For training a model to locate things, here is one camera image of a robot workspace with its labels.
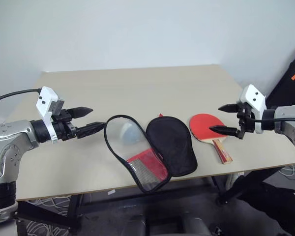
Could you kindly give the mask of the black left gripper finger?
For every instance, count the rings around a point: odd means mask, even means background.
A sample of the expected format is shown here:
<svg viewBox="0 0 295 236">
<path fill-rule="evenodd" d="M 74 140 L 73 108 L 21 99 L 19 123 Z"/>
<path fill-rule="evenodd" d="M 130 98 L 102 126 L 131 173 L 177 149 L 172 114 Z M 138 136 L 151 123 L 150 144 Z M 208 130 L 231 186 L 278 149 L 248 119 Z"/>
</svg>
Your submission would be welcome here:
<svg viewBox="0 0 295 236">
<path fill-rule="evenodd" d="M 72 118 L 81 118 L 91 113 L 93 109 L 88 107 L 76 107 L 70 109 L 70 115 Z"/>
<path fill-rule="evenodd" d="M 97 132 L 100 132 L 106 126 L 105 122 L 93 122 L 87 124 L 83 127 L 76 128 L 76 137 L 78 139 L 93 135 Z"/>
</svg>

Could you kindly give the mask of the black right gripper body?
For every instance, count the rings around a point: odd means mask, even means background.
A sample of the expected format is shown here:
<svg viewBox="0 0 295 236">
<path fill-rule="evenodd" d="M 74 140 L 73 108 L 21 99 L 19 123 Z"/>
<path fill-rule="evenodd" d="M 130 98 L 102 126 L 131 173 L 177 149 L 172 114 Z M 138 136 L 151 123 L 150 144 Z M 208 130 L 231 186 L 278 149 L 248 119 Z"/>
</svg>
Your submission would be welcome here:
<svg viewBox="0 0 295 236">
<path fill-rule="evenodd" d="M 240 130 L 237 137 L 243 139 L 246 132 L 253 133 L 255 130 L 255 116 L 252 114 L 252 107 L 248 103 L 238 104 L 237 118 L 239 119 Z"/>
</svg>

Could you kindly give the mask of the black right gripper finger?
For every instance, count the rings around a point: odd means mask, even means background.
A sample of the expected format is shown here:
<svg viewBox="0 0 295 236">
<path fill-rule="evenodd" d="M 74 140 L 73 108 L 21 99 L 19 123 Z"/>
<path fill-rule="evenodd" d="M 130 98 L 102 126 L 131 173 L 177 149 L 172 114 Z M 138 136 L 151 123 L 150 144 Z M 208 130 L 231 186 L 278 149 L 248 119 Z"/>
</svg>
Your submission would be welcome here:
<svg viewBox="0 0 295 236">
<path fill-rule="evenodd" d="M 238 113 L 239 105 L 238 104 L 226 104 L 218 108 L 219 111 L 227 112 L 227 113 Z"/>
<path fill-rule="evenodd" d="M 227 136 L 237 136 L 239 133 L 237 128 L 227 127 L 224 125 L 210 126 L 209 129 L 215 133 Z"/>
</svg>

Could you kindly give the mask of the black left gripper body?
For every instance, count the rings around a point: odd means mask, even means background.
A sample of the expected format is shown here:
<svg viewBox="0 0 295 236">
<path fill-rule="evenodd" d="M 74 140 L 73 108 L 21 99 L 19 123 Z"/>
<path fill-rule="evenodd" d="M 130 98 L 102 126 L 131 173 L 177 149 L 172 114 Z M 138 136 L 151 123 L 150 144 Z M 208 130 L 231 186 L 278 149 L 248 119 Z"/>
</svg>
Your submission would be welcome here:
<svg viewBox="0 0 295 236">
<path fill-rule="evenodd" d="M 76 138 L 76 127 L 71 123 L 75 118 L 74 109 L 63 109 L 58 115 L 53 115 L 53 128 L 58 140 L 67 141 Z"/>
</svg>

